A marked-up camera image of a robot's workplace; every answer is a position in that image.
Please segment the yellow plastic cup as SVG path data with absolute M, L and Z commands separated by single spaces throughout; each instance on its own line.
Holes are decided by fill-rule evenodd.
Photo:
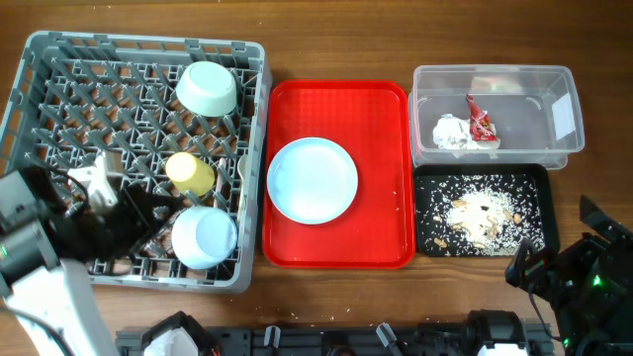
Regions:
M 212 190 L 216 182 L 213 168 L 188 152 L 170 156 L 165 164 L 165 172 L 181 194 L 191 191 L 202 197 Z

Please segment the white plastic fork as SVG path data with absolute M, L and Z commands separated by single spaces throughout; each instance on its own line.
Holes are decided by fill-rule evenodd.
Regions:
M 222 194 L 223 184 L 225 182 L 224 174 L 226 172 L 226 159 L 221 158 L 217 164 L 217 179 L 216 179 L 216 188 L 214 191 L 214 202 L 213 207 L 217 208 L 220 205 L 220 200 L 218 196 Z

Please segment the white plastic spoon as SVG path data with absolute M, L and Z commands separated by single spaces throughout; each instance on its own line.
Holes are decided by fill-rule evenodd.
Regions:
M 243 212 L 244 212 L 244 206 L 245 206 L 245 192 L 246 192 L 246 188 L 245 188 L 245 179 L 246 179 L 246 164 L 247 164 L 247 159 L 248 159 L 248 155 L 247 154 L 243 154 L 237 161 L 237 173 L 238 176 L 240 178 L 240 193 L 239 193 L 239 199 L 238 199 L 238 210 L 237 210 L 237 216 L 236 216 L 236 223 L 240 224 L 241 220 L 242 220 L 242 216 L 243 216 Z

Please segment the rice and food scraps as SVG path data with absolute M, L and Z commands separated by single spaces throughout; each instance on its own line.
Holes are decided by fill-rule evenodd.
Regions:
M 537 187 L 526 174 L 414 178 L 418 251 L 429 257 L 512 256 L 545 246 Z

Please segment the green bowl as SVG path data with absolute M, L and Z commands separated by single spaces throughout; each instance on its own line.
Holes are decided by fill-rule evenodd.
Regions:
M 231 113 L 237 105 L 234 75 L 210 61 L 187 66 L 175 88 L 177 99 L 190 112 L 205 117 Z

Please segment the red snack wrapper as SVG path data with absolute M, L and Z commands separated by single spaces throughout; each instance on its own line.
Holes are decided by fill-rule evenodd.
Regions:
M 471 95 L 466 95 L 470 110 L 470 134 L 474 141 L 497 141 L 493 125 L 486 111 L 483 111 Z

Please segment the light blue plate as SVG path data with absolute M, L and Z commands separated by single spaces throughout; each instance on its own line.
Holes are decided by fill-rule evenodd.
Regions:
M 279 213 L 295 223 L 329 223 L 352 205 L 359 175 L 351 155 L 338 143 L 304 137 L 283 146 L 266 176 L 268 196 Z

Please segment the white tissue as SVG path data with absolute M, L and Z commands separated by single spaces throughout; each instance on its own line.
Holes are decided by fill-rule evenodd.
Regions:
M 432 131 L 433 142 L 440 149 L 498 149 L 500 141 L 476 141 L 470 132 L 470 121 L 444 114 Z

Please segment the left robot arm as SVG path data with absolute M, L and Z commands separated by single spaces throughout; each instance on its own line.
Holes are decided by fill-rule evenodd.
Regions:
M 42 355 L 116 355 L 87 266 L 141 249 L 180 199 L 130 186 L 100 212 L 36 199 L 1 219 L 1 297 Z

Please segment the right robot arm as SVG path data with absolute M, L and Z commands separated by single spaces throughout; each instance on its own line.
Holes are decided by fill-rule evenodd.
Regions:
M 506 282 L 549 303 L 567 355 L 632 353 L 632 232 L 580 197 L 590 228 L 561 252 L 522 239 Z

